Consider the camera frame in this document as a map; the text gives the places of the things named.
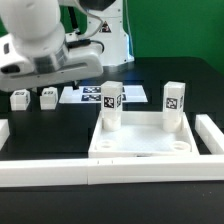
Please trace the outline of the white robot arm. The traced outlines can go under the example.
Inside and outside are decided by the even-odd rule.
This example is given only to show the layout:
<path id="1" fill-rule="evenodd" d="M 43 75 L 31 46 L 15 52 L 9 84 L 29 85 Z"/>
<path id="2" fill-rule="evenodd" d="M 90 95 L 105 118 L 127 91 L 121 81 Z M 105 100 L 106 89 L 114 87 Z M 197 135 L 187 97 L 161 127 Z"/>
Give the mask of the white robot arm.
<path id="1" fill-rule="evenodd" d="M 65 31 L 60 8 L 87 16 L 83 34 Z M 130 66 L 123 0 L 0 0 L 0 90 L 49 86 L 98 77 Z"/>

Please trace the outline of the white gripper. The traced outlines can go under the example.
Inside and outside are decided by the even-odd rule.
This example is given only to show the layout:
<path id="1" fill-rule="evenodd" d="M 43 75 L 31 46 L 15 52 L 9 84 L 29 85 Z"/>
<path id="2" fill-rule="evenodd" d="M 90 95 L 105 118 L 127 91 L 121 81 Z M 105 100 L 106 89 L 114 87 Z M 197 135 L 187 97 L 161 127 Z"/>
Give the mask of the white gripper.
<path id="1" fill-rule="evenodd" d="M 87 46 L 68 49 L 31 60 L 16 52 L 10 34 L 0 38 L 0 90 L 43 87 L 98 77 L 103 73 L 100 61 L 103 47 L 90 42 Z"/>

